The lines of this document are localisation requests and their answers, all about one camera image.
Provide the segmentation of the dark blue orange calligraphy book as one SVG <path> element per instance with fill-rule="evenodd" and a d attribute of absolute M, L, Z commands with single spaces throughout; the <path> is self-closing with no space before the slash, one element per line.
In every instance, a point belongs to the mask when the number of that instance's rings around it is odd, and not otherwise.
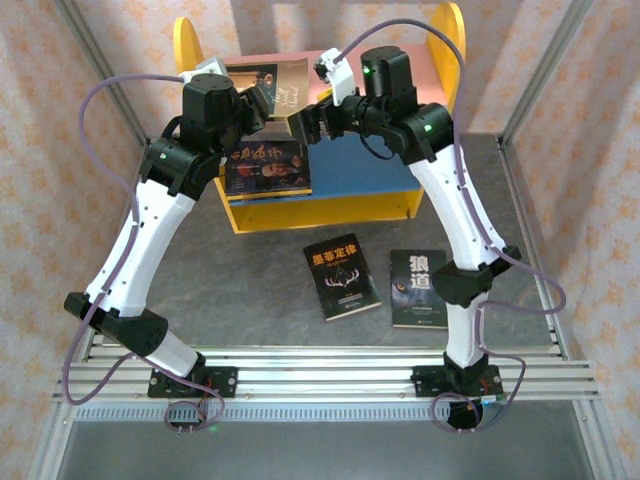
<path fill-rule="evenodd" d="M 295 140 L 241 142 L 226 161 L 224 187 L 231 201 L 310 195 L 307 147 Z"/>

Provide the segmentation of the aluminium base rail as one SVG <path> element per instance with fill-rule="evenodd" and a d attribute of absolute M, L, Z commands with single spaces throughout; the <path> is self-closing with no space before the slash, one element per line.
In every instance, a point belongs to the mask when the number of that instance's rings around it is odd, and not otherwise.
<path fill-rule="evenodd" d="M 236 400 L 249 402 L 372 402 L 415 399 L 410 380 L 416 366 L 440 366 L 443 355 L 419 347 L 201 347 L 211 366 L 236 367 Z M 521 401 L 594 400 L 599 391 L 586 360 L 565 360 L 557 347 L 491 357 L 505 391 Z"/>

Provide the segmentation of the aluminium lower frame bar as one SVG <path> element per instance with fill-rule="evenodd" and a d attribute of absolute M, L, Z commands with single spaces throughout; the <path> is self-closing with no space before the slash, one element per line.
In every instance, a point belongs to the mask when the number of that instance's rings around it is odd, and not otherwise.
<path fill-rule="evenodd" d="M 76 411 L 76 407 L 66 403 L 53 404 L 28 470 L 27 480 L 57 479 Z"/>
<path fill-rule="evenodd" d="M 626 480 L 624 467 L 600 400 L 575 400 L 574 411 L 596 480 Z"/>

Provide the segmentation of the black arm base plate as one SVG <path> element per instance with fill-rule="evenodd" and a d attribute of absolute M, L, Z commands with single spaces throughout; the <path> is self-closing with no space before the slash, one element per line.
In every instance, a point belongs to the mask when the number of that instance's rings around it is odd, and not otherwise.
<path fill-rule="evenodd" d="M 476 370 L 459 370 L 454 366 L 415 366 L 410 379 L 417 397 L 435 398 L 443 393 L 481 397 L 504 393 L 499 369 L 494 365 Z"/>
<path fill-rule="evenodd" d="M 223 398 L 233 398 L 238 383 L 238 373 L 236 367 L 199 366 L 186 377 L 186 380 L 215 390 Z M 164 373 L 153 371 L 147 395 L 149 398 L 189 399 L 201 397 L 204 392 L 180 383 Z"/>

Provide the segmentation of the yellow bookshelf pink blue shelves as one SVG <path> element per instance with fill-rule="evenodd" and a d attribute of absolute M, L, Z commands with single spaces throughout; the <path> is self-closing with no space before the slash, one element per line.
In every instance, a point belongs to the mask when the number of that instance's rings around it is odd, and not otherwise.
<path fill-rule="evenodd" d="M 466 53 L 466 32 L 459 6 L 443 2 L 437 6 L 431 18 L 431 26 L 444 33 L 458 48 L 462 58 Z M 429 34 L 426 47 L 409 45 L 416 60 L 433 61 L 424 78 L 437 75 L 442 85 L 445 106 L 449 113 L 455 107 L 460 83 L 459 63 L 454 53 L 442 40 Z M 178 73 L 193 70 L 204 62 L 197 33 L 186 17 L 175 20 L 173 28 L 174 59 Z M 324 225 L 393 221 L 415 218 L 424 191 L 419 181 L 402 165 L 393 160 L 376 160 L 356 137 L 347 133 L 335 141 L 322 140 L 307 147 L 310 181 L 305 195 L 304 188 L 297 190 L 271 190 L 249 195 L 243 192 L 232 195 L 227 192 L 236 177 L 244 179 L 243 185 L 255 184 L 255 179 L 283 180 L 284 176 L 236 175 L 235 160 L 221 167 L 221 176 L 213 180 L 236 234 L 284 229 L 312 228 Z"/>

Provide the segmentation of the black book orange title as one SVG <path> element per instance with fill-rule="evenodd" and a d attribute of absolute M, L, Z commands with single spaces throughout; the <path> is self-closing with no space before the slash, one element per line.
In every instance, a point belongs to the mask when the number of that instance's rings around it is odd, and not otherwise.
<path fill-rule="evenodd" d="M 326 321 L 381 305 L 378 289 L 354 233 L 303 249 Z"/>

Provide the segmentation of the aluminium frame post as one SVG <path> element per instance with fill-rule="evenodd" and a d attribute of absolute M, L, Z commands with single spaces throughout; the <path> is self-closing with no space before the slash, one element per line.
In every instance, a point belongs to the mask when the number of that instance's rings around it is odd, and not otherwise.
<path fill-rule="evenodd" d="M 109 64 L 102 48 L 100 47 L 91 27 L 85 20 L 76 0 L 53 0 L 53 4 L 61 14 L 71 33 L 79 43 L 86 59 L 100 81 L 113 77 L 115 72 Z M 108 88 L 108 95 L 121 115 L 129 133 L 140 146 L 145 146 L 147 135 L 142 124 L 134 112 L 134 109 L 120 85 L 112 85 Z"/>
<path fill-rule="evenodd" d="M 534 69 L 532 77 L 524 89 L 515 109 L 507 121 L 502 133 L 497 137 L 499 150 L 505 152 L 515 140 L 516 134 L 531 113 L 534 104 L 543 92 L 563 54 L 574 38 L 594 0 L 571 0 L 562 20 Z"/>

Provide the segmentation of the aluminium table edge rail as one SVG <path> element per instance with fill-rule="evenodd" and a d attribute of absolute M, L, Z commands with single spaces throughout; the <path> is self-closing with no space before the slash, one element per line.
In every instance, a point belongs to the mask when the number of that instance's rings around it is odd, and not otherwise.
<path fill-rule="evenodd" d="M 522 196 L 521 189 L 516 179 L 516 171 L 514 170 L 514 166 L 511 160 L 509 159 L 509 147 L 506 146 L 501 141 L 500 138 L 496 139 L 496 144 L 500 153 L 502 166 L 503 166 L 504 173 L 510 188 L 510 192 L 513 196 L 513 202 L 514 202 L 516 214 L 518 217 L 520 229 L 523 235 L 529 264 L 533 268 L 543 272 L 544 268 L 540 263 L 537 245 L 533 236 L 534 231 L 532 229 L 532 223 L 529 220 L 528 214 L 526 212 L 524 197 Z M 534 280 L 536 283 L 536 288 L 538 291 L 538 296 L 541 302 L 541 306 L 545 308 L 554 307 L 556 303 L 554 302 L 554 293 L 552 292 L 551 286 L 545 280 L 541 279 L 539 276 L 534 276 Z M 565 361 L 571 360 L 572 354 L 570 353 L 567 345 L 566 335 L 564 334 L 564 331 L 561 325 L 560 314 L 559 313 L 546 314 L 545 319 L 548 325 L 552 343 L 558 347 L 560 356 Z"/>

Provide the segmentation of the black book with scroll picture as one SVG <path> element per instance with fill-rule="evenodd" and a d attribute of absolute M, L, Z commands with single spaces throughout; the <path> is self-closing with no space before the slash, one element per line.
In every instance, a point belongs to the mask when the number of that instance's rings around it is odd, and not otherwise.
<path fill-rule="evenodd" d="M 253 138 L 290 138 L 287 118 L 308 104 L 308 60 L 227 65 L 226 69 L 238 91 L 256 87 L 267 101 L 269 119 Z"/>

